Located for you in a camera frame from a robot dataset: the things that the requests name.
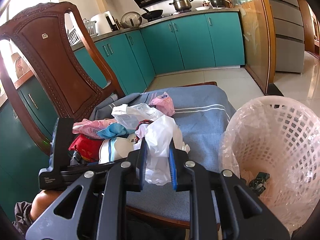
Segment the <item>red plastic wrapper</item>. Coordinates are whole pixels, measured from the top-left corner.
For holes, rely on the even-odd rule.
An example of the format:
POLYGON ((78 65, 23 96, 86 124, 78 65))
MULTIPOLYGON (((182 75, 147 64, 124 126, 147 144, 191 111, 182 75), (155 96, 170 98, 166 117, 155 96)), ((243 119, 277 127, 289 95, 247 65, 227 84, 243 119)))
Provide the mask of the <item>red plastic wrapper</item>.
POLYGON ((89 162, 97 162, 99 160, 99 150, 103 140, 92 139, 83 134, 79 134, 69 146, 69 151, 76 151, 82 159, 89 162))

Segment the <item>white plastic bag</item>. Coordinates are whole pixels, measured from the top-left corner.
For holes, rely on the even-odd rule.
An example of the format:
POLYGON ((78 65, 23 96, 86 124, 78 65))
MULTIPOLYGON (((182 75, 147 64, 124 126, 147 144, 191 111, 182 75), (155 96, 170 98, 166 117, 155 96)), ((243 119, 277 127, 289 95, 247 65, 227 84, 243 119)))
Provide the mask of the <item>white plastic bag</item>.
POLYGON ((190 151, 175 120, 146 103, 113 107, 111 115, 126 129, 138 128, 139 122, 144 120, 151 121, 146 127, 136 131, 136 135, 147 143, 145 181, 157 186, 171 182, 168 161, 170 142, 173 141, 179 150, 190 151))

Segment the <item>pink printed plastic bag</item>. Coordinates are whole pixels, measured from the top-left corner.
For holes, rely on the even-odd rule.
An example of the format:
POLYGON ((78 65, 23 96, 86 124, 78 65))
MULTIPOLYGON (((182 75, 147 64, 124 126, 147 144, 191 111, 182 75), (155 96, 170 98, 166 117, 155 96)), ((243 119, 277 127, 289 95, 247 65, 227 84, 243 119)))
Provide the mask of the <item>pink printed plastic bag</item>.
POLYGON ((103 119, 103 120, 88 120, 83 119, 81 122, 76 122, 73 124, 72 133, 73 134, 83 134, 92 139, 101 139, 97 133, 107 128, 109 125, 116 123, 115 119, 103 119))

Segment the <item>dark trash in basket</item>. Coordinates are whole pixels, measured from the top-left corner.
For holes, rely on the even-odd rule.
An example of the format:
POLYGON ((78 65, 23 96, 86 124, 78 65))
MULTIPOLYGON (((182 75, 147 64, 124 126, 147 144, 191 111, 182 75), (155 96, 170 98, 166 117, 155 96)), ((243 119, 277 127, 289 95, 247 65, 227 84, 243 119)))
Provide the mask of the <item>dark trash in basket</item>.
POLYGON ((249 182, 249 188, 255 193, 256 196, 260 196, 266 190, 266 182, 269 180, 270 174, 265 172, 259 172, 257 176, 249 182))

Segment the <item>teal kitchen cabinets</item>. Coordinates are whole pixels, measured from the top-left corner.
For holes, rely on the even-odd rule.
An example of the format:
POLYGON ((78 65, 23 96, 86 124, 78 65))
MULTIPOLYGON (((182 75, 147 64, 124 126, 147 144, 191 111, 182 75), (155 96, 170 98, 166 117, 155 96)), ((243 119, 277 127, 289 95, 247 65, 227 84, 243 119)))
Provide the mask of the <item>teal kitchen cabinets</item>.
MULTIPOLYGON (((142 44, 143 54, 152 63, 154 72, 167 74, 244 64, 244 45, 240 33, 237 12, 208 12, 103 38, 96 43, 96 47, 116 74, 122 90, 130 95, 145 93, 148 85, 140 66, 137 44, 142 44)), ((94 65, 86 49, 73 52, 84 70, 94 65)), ((58 117, 50 101, 41 123, 51 131, 58 117)))

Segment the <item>blue face mask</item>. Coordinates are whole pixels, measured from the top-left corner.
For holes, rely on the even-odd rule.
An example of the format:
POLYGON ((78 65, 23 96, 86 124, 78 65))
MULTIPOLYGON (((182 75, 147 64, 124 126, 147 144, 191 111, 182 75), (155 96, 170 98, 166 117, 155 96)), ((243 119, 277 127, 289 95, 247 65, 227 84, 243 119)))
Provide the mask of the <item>blue face mask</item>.
POLYGON ((127 138, 134 132, 134 129, 127 129, 119 123, 112 123, 105 129, 97 131, 97 135, 103 139, 113 139, 116 137, 127 138))

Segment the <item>blue striped table cloth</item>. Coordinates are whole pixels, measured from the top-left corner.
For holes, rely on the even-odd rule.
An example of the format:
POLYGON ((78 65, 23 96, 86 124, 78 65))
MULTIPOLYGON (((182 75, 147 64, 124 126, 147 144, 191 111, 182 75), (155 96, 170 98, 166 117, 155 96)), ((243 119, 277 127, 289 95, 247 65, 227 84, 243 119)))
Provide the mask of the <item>blue striped table cloth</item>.
MULTIPOLYGON (((93 109, 89 119, 111 118, 115 106, 149 103, 164 92, 173 100, 176 111, 173 118, 182 132, 184 142, 190 146, 189 158, 207 170, 217 172, 220 140, 235 113, 226 93, 217 86, 171 87, 132 93, 121 99, 109 96, 93 109)), ((163 186, 145 183, 142 192, 127 193, 127 204, 163 218, 190 219, 189 193, 174 191, 170 183, 163 186)))

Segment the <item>pink plastic bag ball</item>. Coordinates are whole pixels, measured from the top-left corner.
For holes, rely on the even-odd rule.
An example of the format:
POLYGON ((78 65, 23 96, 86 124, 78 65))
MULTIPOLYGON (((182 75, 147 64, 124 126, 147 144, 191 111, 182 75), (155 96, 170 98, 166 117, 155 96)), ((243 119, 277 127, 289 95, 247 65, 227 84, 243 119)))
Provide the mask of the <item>pink plastic bag ball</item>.
POLYGON ((167 116, 173 116, 175 114, 174 103, 172 98, 167 92, 153 98, 149 102, 150 107, 155 107, 157 110, 167 116))

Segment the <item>dark carved wooden chair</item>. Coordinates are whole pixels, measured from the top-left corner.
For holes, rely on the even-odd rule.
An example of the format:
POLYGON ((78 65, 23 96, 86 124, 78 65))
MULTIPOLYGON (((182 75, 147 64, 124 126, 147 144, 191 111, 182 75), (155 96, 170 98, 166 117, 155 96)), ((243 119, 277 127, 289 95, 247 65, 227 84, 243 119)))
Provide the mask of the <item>dark carved wooden chair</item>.
MULTIPOLYGON (((16 45, 60 117, 80 121, 110 95, 124 96, 114 71, 71 2, 40 3, 19 12, 1 26, 1 39, 16 45), (67 38, 65 14, 70 14, 85 49, 105 77, 104 88, 93 81, 75 57, 67 38)), ((48 155, 50 142, 31 117, 5 66, 1 66, 1 83, 23 126, 22 131, 3 127, 1 156, 31 157, 36 152, 48 155)))

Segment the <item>white kettle appliance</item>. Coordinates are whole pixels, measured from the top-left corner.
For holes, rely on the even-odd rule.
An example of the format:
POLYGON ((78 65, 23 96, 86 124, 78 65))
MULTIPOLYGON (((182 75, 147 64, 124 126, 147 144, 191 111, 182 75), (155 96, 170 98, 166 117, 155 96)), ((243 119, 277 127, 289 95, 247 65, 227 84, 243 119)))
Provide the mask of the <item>white kettle appliance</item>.
POLYGON ((113 23, 111 19, 111 13, 110 11, 105 11, 103 13, 99 13, 91 18, 91 21, 95 22, 95 30, 98 33, 98 35, 103 35, 106 33, 112 32, 111 25, 109 24, 107 17, 110 17, 110 22, 113 23))

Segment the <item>black wok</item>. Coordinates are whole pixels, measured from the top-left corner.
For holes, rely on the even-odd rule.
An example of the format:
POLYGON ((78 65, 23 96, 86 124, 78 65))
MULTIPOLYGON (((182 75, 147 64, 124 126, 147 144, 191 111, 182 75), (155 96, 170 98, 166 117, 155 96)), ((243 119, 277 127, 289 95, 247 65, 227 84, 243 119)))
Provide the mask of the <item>black wok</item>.
POLYGON ((142 14, 142 18, 144 18, 148 22, 161 18, 163 14, 162 9, 149 11, 148 9, 143 8, 143 10, 145 11, 145 13, 142 14))

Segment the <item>steel stock pot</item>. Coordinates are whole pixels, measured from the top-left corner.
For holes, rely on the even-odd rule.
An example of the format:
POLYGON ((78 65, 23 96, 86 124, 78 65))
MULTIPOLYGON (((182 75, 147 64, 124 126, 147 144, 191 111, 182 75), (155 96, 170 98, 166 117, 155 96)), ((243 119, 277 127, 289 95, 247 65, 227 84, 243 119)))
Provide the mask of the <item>steel stock pot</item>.
POLYGON ((192 8, 192 3, 193 0, 173 0, 172 3, 169 3, 170 5, 173 5, 175 10, 177 12, 182 12, 182 11, 189 11, 192 8))

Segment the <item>black kettle pot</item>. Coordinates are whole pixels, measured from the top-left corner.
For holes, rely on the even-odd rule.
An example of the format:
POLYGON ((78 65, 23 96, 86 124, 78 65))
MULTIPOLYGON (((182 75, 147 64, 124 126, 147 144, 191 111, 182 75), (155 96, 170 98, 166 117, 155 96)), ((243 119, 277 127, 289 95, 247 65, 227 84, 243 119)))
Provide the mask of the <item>black kettle pot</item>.
POLYGON ((229 0, 210 0, 209 1, 214 8, 230 8, 231 2, 229 0))

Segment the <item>wooden glass sliding door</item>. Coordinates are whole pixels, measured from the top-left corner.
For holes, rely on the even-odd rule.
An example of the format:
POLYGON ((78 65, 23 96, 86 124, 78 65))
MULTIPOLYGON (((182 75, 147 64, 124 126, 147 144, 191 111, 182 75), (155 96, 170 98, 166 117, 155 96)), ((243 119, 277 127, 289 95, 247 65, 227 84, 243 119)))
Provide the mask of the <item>wooden glass sliding door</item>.
POLYGON ((266 95, 276 69, 276 33, 269 0, 228 0, 240 12, 245 69, 266 95))

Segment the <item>grey refrigerator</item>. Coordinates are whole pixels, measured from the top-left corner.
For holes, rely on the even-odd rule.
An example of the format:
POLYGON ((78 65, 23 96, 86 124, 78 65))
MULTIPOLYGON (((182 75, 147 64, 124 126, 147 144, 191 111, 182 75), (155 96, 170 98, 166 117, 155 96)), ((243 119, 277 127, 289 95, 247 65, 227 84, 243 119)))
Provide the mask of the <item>grey refrigerator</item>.
POLYGON ((276 71, 302 73, 304 28, 297 0, 269 0, 276 33, 276 71))

